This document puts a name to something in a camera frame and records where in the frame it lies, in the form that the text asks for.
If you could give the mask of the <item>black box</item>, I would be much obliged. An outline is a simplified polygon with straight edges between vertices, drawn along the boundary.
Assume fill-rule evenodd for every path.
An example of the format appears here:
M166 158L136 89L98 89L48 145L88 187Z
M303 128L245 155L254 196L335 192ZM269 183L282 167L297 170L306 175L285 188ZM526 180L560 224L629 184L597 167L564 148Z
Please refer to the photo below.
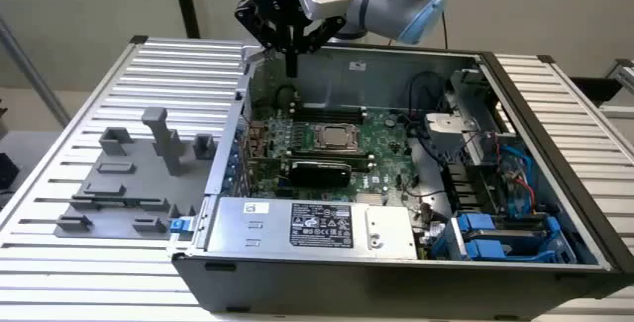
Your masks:
M0 153L0 190L6 190L12 186L19 172L20 169L10 156L6 153Z

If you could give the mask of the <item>aluminium frame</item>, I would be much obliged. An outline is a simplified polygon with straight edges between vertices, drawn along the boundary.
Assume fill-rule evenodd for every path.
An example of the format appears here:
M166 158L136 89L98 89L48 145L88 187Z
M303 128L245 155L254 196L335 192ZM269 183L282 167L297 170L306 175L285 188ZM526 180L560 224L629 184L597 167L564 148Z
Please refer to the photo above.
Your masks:
M634 60L617 59L605 78L617 85L600 109L610 118L634 119Z

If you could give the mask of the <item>grey parts rack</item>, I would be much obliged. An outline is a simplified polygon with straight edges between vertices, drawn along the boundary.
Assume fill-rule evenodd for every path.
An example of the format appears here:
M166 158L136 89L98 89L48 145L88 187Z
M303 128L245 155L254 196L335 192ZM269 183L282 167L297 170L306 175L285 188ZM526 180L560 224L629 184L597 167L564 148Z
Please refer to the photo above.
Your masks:
M213 136L185 140L167 126L168 111L150 107L142 123L151 138L135 139L123 127L99 138L102 154L74 195L166 198L168 206L72 206L56 220L55 235L66 238L166 240L174 218L194 218L205 198L217 146Z

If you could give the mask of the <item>blue disk bay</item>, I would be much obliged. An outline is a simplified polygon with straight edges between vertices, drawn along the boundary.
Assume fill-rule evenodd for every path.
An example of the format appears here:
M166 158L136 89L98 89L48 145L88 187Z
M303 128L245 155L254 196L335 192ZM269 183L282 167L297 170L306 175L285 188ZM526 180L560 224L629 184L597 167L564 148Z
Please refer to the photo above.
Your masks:
M560 221L546 214L516 220L461 212L433 240L429 253L441 260L578 263Z

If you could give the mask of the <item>black RAM slot bank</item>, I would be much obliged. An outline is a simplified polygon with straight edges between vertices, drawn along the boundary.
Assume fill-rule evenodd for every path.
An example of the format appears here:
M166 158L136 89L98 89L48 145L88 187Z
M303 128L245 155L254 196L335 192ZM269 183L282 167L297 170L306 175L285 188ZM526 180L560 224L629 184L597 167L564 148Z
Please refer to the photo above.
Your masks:
M290 116L295 122L361 125L367 111L362 108L297 108Z

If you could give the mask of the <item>green motherboard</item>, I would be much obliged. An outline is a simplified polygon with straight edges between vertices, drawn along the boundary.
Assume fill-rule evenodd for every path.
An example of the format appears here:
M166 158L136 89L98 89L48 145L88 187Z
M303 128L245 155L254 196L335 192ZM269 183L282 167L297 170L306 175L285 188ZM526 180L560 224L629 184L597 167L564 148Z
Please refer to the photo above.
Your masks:
M375 160L322 160L286 156L291 151L321 151L311 149L314 123L295 122L290 116L297 108L258 105L253 116L241 120L222 195L403 206L411 211L430 208L438 190L421 190L422 175L414 160L415 122L406 114L398 109L350 107L366 110L367 116L357 125L359 150L349 153L373 154ZM343 188L294 187L289 172L298 161L349 164L350 184Z

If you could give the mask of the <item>silver aluminium profile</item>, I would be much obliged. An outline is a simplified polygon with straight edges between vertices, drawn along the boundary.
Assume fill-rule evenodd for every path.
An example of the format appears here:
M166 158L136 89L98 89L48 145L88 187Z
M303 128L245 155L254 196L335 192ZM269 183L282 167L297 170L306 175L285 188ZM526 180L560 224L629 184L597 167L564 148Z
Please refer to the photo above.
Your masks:
M48 87L44 77L40 75L31 58L28 57L26 51L22 48L22 45L15 37L10 25L7 24L4 18L0 15L0 44L8 53L10 58L12 59L15 65L18 66L20 72L27 78L32 89L36 91L47 109L54 115L58 123L64 128L70 121L71 116L66 110L66 107L56 96L52 89Z

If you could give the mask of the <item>black open PC case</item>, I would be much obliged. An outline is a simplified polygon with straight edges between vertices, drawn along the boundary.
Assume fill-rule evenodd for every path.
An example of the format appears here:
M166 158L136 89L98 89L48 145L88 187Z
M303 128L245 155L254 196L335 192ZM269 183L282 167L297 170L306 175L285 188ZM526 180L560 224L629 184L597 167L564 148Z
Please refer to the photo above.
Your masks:
M634 146L550 56L330 45L298 68L290 79L282 59L245 54L190 246L171 256L207 311L529 321L634 284L634 251L602 211L606 203L634 203ZM496 145L493 165L442 159L426 130L463 69L485 75L497 97L489 101L517 134L513 144ZM398 109L415 122L421 190L438 190L426 210L395 206L410 213L417 259L255 259L206 250L239 122L258 105ZM433 258L433 240L461 212L556 217L578 263Z

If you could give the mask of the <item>CPU socket metal frame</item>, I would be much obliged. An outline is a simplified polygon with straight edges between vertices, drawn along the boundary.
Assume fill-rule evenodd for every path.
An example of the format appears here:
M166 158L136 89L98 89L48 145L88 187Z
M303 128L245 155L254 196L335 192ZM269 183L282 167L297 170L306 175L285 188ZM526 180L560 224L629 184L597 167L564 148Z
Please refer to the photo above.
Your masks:
M359 128L349 123L314 123L311 149L354 152L359 150Z

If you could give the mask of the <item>dark RAM stick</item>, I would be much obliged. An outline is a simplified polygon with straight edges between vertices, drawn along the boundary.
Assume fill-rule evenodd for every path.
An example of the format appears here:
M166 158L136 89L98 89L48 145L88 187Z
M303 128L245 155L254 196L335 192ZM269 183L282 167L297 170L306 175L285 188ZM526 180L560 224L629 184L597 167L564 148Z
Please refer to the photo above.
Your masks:
M70 200L72 206L99 206L120 203L123 206L168 206L166 198L143 198L143 197L115 197L115 196L90 196L74 195Z
M341 153L334 151L291 151L289 154L286 154L286 156L293 158L314 158L322 160L375 160L373 154L359 154L349 152Z

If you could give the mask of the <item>silver CPU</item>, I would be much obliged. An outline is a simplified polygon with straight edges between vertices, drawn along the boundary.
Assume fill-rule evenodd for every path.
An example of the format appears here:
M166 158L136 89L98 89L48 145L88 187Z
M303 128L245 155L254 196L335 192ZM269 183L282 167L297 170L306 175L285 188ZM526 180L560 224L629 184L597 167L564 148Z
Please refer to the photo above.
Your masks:
M353 150L357 147L357 127L349 124L318 125L315 127L317 147Z

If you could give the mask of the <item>silver power supply unit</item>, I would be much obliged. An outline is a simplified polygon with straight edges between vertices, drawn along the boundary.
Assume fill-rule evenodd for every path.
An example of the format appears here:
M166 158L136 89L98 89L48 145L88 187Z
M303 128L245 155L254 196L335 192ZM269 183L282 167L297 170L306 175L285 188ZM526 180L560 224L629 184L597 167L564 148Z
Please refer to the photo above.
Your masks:
M206 250L255 259L417 259L406 208L263 198L221 199Z

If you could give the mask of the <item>black graphics card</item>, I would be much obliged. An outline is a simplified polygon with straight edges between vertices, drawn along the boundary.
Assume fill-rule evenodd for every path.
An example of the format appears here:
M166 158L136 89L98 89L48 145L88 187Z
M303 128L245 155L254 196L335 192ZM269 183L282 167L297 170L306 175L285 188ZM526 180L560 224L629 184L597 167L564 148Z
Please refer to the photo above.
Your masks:
M291 164L289 179L294 187L343 188L351 181L351 166L341 162L298 161Z

